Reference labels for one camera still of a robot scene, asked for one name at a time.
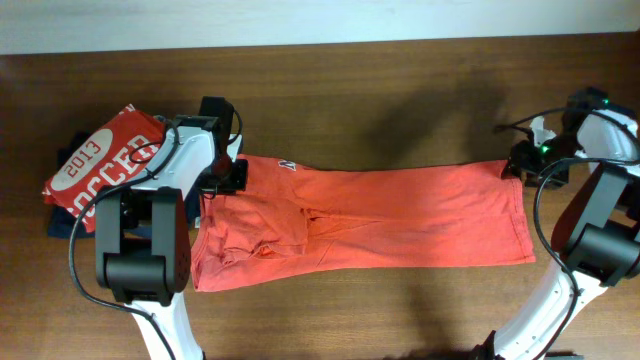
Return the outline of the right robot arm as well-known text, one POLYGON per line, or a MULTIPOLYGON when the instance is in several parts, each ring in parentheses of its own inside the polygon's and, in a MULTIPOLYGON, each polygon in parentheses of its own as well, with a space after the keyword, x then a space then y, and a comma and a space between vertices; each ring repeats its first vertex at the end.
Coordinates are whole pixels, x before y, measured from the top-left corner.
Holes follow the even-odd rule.
POLYGON ((638 116, 593 87, 555 111, 559 133, 545 128, 546 111, 511 124, 527 137, 512 147, 504 175, 535 188, 535 223, 544 190, 566 185, 575 165, 588 165, 590 175, 552 235, 536 231, 549 267, 519 313, 471 351, 474 360, 552 358, 552 346, 586 305, 639 274, 638 116))

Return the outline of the orange soccer t-shirt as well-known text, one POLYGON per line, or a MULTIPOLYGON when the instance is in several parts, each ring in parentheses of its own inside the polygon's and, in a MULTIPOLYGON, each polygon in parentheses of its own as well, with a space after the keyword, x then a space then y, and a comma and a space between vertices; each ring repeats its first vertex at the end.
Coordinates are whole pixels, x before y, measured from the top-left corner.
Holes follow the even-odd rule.
POLYGON ((199 292, 354 268, 534 261, 521 182, 486 161, 317 170, 251 156, 246 187, 206 199, 192 249, 199 292))

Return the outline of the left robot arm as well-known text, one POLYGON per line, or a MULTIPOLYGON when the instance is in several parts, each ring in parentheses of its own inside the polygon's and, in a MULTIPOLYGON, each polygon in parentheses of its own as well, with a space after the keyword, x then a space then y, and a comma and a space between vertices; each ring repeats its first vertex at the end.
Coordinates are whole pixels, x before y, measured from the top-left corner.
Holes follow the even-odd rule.
POLYGON ((205 97, 195 115, 170 120, 144 174, 100 192, 96 210, 96 278, 131 314, 153 359, 202 359, 184 290, 191 245, 185 200, 216 198, 246 187, 248 163, 238 159, 240 119, 223 97, 205 97))

